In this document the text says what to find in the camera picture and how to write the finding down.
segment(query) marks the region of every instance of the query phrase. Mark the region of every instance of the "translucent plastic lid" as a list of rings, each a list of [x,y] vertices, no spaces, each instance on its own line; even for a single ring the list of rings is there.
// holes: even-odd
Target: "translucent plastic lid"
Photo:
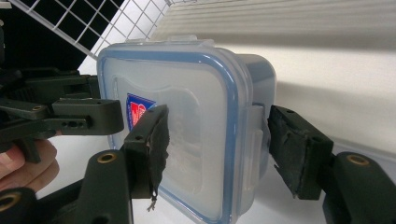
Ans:
[[[259,179],[264,114],[239,58],[210,42],[125,43],[104,49],[97,69],[102,98],[121,101],[128,127],[109,144],[120,148],[146,109],[167,104],[161,195],[195,221],[235,222]]]

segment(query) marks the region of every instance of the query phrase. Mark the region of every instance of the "white wall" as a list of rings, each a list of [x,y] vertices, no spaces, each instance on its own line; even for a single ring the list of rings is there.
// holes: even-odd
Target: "white wall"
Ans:
[[[268,59],[276,104],[332,139],[396,153],[395,1],[198,1],[172,6],[153,38],[185,34]]]

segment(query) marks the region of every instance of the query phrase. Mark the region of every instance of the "wire mesh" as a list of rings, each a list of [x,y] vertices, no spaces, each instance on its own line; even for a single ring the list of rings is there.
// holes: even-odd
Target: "wire mesh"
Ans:
[[[127,39],[149,39],[166,10],[191,0],[9,0],[61,38],[96,59]],[[89,40],[97,40],[93,48]]]

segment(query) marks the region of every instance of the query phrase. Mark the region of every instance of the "sticker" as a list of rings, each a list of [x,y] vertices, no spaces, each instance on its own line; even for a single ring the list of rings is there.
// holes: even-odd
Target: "sticker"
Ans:
[[[128,93],[126,98],[126,114],[128,119],[129,131],[136,125],[146,110],[155,106],[154,101],[150,101],[140,96]]]

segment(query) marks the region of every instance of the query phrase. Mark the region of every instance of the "human hand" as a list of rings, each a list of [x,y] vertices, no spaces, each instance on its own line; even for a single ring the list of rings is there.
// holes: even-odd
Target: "human hand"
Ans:
[[[21,150],[15,145],[0,153],[0,191],[18,187],[39,191],[56,177],[59,173],[56,148],[48,140],[35,140],[35,146],[41,158],[38,164],[25,162]]]

